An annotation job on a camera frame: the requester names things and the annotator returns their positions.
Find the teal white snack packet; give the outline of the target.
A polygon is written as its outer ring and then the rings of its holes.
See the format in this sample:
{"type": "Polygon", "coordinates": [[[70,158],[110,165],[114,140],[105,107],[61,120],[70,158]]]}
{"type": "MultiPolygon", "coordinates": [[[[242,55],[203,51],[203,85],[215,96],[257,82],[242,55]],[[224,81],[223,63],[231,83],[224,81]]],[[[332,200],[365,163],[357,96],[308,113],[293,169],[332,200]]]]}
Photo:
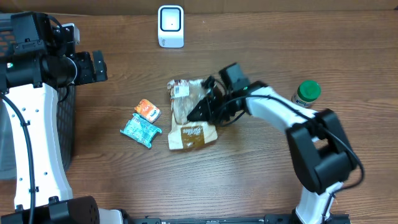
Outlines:
{"type": "Polygon", "coordinates": [[[147,148],[152,147],[152,140],[156,134],[161,134],[162,130],[148,122],[137,113],[132,114],[132,118],[126,123],[120,133],[130,137],[147,148]]]}

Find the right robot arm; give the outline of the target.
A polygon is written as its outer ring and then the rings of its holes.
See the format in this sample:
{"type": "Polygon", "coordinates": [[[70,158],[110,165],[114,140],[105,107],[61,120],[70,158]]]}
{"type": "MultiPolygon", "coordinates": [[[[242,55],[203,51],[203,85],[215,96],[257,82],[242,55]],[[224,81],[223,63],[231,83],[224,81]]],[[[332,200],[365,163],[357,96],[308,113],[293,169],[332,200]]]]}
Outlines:
{"type": "Polygon", "coordinates": [[[362,168],[343,127],[332,110],[317,112],[294,104],[264,82],[250,82],[238,63],[208,77],[207,95],[187,115],[189,121],[227,126],[243,114],[267,121],[286,138],[295,174],[303,186],[298,205],[290,214],[266,214],[248,223],[350,223],[348,215],[331,213],[344,182],[362,168]]]}

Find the green lid jar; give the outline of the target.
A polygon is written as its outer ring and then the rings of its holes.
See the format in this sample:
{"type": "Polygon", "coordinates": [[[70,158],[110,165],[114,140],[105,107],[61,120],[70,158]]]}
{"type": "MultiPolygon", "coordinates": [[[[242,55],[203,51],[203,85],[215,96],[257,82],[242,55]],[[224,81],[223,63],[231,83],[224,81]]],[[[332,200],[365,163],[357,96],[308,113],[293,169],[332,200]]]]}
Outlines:
{"type": "Polygon", "coordinates": [[[304,108],[311,107],[322,93],[321,86],[314,80],[305,80],[292,95],[292,102],[304,108]]]}

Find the orange snack packet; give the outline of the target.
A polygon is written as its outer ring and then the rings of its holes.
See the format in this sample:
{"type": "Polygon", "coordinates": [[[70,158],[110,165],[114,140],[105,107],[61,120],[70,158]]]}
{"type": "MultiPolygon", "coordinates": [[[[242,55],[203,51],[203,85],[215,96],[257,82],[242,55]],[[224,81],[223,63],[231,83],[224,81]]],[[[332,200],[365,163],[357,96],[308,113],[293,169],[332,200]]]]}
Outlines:
{"type": "Polygon", "coordinates": [[[154,123],[161,115],[161,110],[147,99],[142,99],[134,109],[150,123],[154,123]]]}

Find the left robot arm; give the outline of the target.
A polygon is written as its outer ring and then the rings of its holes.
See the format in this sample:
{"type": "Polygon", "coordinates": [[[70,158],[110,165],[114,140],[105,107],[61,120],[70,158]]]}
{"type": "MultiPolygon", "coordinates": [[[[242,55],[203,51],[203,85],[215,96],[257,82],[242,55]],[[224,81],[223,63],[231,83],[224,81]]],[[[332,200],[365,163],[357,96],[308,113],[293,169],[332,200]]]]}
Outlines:
{"type": "Polygon", "coordinates": [[[16,157],[15,211],[2,223],[125,223],[119,210],[75,198],[62,164],[57,128],[60,89],[107,80],[103,54],[76,52],[80,33],[41,12],[1,15],[1,99],[16,157]]]}

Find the brown pastry bag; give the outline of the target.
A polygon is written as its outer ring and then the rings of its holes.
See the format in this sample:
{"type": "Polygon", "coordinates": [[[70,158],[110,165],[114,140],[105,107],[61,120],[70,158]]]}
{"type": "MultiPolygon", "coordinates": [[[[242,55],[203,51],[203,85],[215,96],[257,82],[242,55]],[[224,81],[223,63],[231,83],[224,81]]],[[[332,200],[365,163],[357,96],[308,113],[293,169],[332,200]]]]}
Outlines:
{"type": "Polygon", "coordinates": [[[206,121],[189,121],[187,116],[206,95],[203,80],[171,80],[167,84],[171,103],[169,149],[182,150],[203,147],[218,139],[216,126],[206,121]]]}

